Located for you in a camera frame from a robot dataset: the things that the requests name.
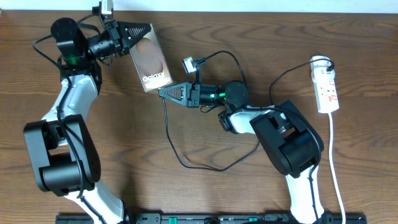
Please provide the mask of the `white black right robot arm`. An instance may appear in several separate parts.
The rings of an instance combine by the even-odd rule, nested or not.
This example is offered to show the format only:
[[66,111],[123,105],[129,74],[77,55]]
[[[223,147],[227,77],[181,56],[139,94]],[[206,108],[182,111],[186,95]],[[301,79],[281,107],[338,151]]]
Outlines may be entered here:
[[223,129],[255,135],[272,165],[285,176],[293,217],[299,223],[321,222],[325,211],[316,178],[323,142],[291,101],[252,107],[246,84],[237,80],[224,85],[182,82],[161,88],[159,96],[187,108],[223,106],[218,114]]

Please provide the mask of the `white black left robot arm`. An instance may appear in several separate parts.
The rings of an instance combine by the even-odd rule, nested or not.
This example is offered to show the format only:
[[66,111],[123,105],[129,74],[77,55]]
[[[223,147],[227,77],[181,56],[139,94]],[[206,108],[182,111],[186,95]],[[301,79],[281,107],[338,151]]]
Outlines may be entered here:
[[104,30],[68,17],[56,20],[51,37],[62,89],[51,110],[26,124],[24,138],[38,188],[78,204],[94,223],[135,223],[136,218],[101,180],[101,163],[85,120],[100,93],[101,63],[126,55],[150,24],[103,22]]

